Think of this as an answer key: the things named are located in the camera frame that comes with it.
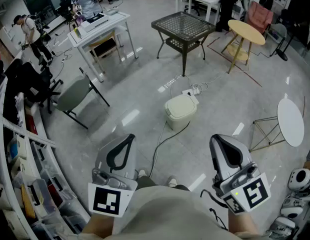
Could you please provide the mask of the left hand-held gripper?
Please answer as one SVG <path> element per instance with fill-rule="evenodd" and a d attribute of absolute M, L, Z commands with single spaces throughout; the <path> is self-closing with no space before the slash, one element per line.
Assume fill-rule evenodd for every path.
<path fill-rule="evenodd" d="M 138 183 L 136 169 L 136 136 L 120 136 L 99 151 L 92 183 L 88 184 L 89 211 L 121 218 L 128 208 Z"/>

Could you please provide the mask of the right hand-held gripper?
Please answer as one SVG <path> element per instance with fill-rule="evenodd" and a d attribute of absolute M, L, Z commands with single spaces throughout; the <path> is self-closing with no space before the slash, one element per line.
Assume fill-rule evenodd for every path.
<path fill-rule="evenodd" d="M 214 134 L 209 148 L 216 170 L 212 187 L 217 204 L 234 214 L 243 214 L 271 197 L 266 174 L 259 171 L 243 143 L 231 136 Z"/>

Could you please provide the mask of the cream pedal trash bin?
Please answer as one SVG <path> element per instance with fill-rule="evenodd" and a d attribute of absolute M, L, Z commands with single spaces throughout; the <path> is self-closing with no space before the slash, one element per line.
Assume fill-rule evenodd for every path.
<path fill-rule="evenodd" d="M 196 113 L 198 104 L 197 98 L 188 94 L 181 94 L 168 100 L 164 110 L 170 128 L 175 132 L 185 128 Z"/>

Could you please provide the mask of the person's left forearm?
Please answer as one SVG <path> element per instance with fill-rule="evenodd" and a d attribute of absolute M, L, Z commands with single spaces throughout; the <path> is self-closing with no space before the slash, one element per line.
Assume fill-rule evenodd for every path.
<path fill-rule="evenodd" d="M 113 233 L 114 218 L 93 213 L 86 226 L 81 231 L 83 234 L 94 234 L 104 239 Z"/>

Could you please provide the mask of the person's right forearm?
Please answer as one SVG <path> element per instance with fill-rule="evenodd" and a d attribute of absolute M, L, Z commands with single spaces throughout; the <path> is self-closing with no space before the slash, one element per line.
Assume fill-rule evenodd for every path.
<path fill-rule="evenodd" d="M 228 211 L 228 231 L 233 234 L 249 233 L 259 235 L 258 228 L 249 213 L 235 215 L 230 210 Z"/>

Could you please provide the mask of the person's dark trousers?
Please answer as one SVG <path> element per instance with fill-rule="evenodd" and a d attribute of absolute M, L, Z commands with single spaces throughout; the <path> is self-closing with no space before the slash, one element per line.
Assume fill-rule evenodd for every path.
<path fill-rule="evenodd" d="M 149 177 L 141 177 L 137 179 L 137 188 L 136 190 L 142 189 L 142 188 L 148 188 L 148 187 L 154 187 L 157 186 L 157 184 L 150 179 Z M 184 190 L 184 191 L 190 191 L 186 186 L 182 185 L 182 184 L 177 184 L 176 187 L 173 187 L 174 189 L 178 189 L 178 190 Z"/>

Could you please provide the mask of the white round device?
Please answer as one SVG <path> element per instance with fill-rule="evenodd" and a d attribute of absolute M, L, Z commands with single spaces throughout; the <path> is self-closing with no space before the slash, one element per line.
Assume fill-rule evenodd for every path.
<path fill-rule="evenodd" d="M 296 224 L 292 220 L 279 216 L 270 225 L 267 232 L 269 233 L 269 237 L 271 239 L 282 239 L 289 237 L 295 227 Z"/>
<path fill-rule="evenodd" d="M 310 170 L 305 168 L 294 169 L 287 183 L 289 190 L 297 197 L 304 198 L 310 195 Z"/>
<path fill-rule="evenodd" d="M 305 202 L 303 200 L 289 196 L 282 203 L 280 214 L 283 217 L 294 219 L 303 212 L 304 206 Z"/>

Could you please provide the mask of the person's beige shirt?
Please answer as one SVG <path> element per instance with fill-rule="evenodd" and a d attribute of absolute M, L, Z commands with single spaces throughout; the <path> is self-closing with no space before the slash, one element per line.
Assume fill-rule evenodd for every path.
<path fill-rule="evenodd" d="M 121 218 L 126 225 L 117 234 L 63 234 L 61 240 L 243 240 L 253 234 L 221 228 L 202 200 L 191 192 L 172 187 L 139 189 Z"/>

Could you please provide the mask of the grey folding chair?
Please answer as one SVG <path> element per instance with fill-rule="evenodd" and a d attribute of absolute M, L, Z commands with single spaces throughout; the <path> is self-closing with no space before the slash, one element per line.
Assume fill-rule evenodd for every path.
<path fill-rule="evenodd" d="M 88 74 L 81 67 L 79 67 L 79 70 L 81 75 L 74 78 L 71 83 L 59 94 L 58 101 L 54 101 L 52 104 L 57 110 L 63 112 L 85 129 L 88 129 L 86 125 L 81 123 L 76 118 L 77 114 L 73 112 L 73 109 L 76 108 L 92 90 L 94 90 L 94 92 L 102 98 L 108 107 L 110 107 L 110 104 L 90 80 Z"/>

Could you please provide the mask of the white power strip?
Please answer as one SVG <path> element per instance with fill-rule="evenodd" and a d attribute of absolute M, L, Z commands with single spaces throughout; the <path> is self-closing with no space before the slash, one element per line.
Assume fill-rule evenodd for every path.
<path fill-rule="evenodd" d="M 199 88 L 192 88 L 192 89 L 187 89 L 187 90 L 183 90 L 182 94 L 183 95 L 189 95 L 189 96 L 196 96 L 199 95 L 201 93 L 201 91 L 199 90 Z"/>

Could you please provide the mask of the wooden chair with black seat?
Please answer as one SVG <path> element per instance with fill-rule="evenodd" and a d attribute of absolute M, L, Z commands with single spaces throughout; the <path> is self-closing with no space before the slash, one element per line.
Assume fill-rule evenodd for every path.
<path fill-rule="evenodd" d="M 119 61 L 122 61 L 119 42 L 117 41 L 116 32 L 114 30 L 103 39 L 89 44 L 88 47 L 90 49 L 89 53 L 93 56 L 94 61 L 98 64 L 103 74 L 106 72 L 101 64 L 100 58 L 107 56 L 114 51 L 117 51 Z"/>

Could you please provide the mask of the black office chair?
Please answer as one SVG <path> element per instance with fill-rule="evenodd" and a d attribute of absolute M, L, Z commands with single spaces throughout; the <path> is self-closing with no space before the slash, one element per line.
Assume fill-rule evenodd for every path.
<path fill-rule="evenodd" d="M 52 74 L 48 68 L 38 73 L 30 62 L 23 62 L 17 58 L 12 61 L 4 73 L 7 80 L 6 94 L 15 97 L 19 93 L 32 103 L 39 103 L 40 107 L 47 102 L 47 111 L 51 113 L 52 96 L 59 95 L 60 92 L 54 91 L 58 84 L 64 82 L 59 79 L 51 85 Z"/>

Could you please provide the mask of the white desk with black outline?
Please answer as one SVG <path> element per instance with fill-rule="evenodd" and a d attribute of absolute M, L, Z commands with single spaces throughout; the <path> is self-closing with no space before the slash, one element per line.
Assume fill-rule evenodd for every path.
<path fill-rule="evenodd" d="M 67 37 L 71 42 L 72 46 L 79 51 L 80 55 L 88 65 L 89 69 L 94 73 L 95 75 L 94 81 L 99 81 L 100 83 L 102 83 L 103 73 L 99 72 L 95 68 L 95 66 L 93 65 L 93 61 L 89 58 L 86 48 L 88 47 L 88 45 L 92 44 L 93 41 L 97 41 L 98 39 L 106 37 L 106 35 L 111 33 L 111 31 L 115 31 L 116 36 L 126 32 L 129 37 L 134 57 L 136 59 L 139 58 L 128 25 L 128 19 L 130 18 L 131 16 L 129 14 L 119 11 L 118 13 L 115 13 L 113 15 L 109 15 L 108 20 L 97 25 L 94 29 L 91 29 L 89 32 L 87 32 L 84 27 L 79 26 L 78 30 L 79 33 L 81 34 L 80 37 L 76 35 L 74 30 L 72 30 L 67 34 Z"/>

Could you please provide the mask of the round wooden table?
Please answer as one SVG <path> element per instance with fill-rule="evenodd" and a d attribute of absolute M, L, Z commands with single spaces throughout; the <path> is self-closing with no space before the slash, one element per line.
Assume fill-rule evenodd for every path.
<path fill-rule="evenodd" d="M 245 65 L 248 65 L 252 44 L 262 46 L 266 43 L 266 40 L 258 30 L 245 22 L 231 19 L 228 21 L 228 26 L 229 29 L 234 32 L 234 37 L 222 49 L 221 53 L 227 50 L 228 53 L 233 57 L 227 72 L 229 74 L 232 68 L 235 66 L 235 62 L 238 60 L 245 61 Z M 242 48 L 245 40 L 249 42 L 248 51 L 245 51 Z"/>

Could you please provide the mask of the black rattan glass-top table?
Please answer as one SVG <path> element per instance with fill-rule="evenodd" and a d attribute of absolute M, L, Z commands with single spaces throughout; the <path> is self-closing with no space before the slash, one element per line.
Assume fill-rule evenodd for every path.
<path fill-rule="evenodd" d="M 207 37 L 215 32 L 215 25 L 179 11 L 157 19 L 151 27 L 158 31 L 162 45 L 167 45 L 182 55 L 182 76 L 185 76 L 187 55 L 197 47 L 203 48 Z"/>

